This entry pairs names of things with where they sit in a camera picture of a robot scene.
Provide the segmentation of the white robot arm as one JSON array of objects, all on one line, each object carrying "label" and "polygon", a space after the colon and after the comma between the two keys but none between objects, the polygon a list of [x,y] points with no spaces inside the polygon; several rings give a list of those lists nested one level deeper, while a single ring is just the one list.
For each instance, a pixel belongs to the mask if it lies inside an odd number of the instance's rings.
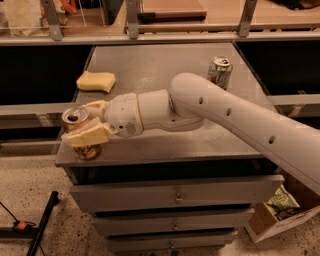
[{"label": "white robot arm", "polygon": [[62,136],[72,147],[102,144],[146,130],[193,130],[203,119],[224,127],[320,194],[320,131],[237,97],[192,73],[167,89],[119,95],[81,107],[93,119]]}]

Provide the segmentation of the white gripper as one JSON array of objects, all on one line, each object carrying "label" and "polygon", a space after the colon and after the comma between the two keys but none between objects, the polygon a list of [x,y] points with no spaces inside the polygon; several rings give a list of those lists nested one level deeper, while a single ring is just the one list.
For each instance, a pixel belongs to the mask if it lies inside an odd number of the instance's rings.
[{"label": "white gripper", "polygon": [[81,128],[62,135],[62,140],[71,147],[106,143],[114,135],[114,129],[117,135],[123,138],[143,132],[138,97],[135,93],[118,95],[108,103],[104,100],[89,102],[84,107],[94,119]]}]

